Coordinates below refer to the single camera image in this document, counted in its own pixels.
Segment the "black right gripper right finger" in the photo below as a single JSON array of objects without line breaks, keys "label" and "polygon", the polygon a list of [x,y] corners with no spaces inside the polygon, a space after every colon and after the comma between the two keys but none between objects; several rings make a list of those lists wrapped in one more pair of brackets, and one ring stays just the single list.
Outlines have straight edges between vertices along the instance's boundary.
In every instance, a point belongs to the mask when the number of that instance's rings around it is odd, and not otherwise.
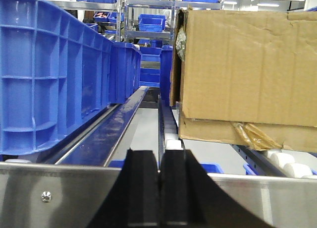
[{"label": "black right gripper right finger", "polygon": [[190,150],[166,150],[160,165],[162,228],[268,228],[211,179]]}]

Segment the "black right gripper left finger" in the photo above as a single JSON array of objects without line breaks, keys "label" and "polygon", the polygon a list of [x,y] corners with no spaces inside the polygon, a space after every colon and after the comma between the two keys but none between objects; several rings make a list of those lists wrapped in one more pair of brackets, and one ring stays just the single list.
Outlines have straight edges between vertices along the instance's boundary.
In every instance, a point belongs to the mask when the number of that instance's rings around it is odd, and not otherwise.
[{"label": "black right gripper left finger", "polygon": [[89,228],[157,228],[158,168],[150,150],[129,149],[121,172]]}]

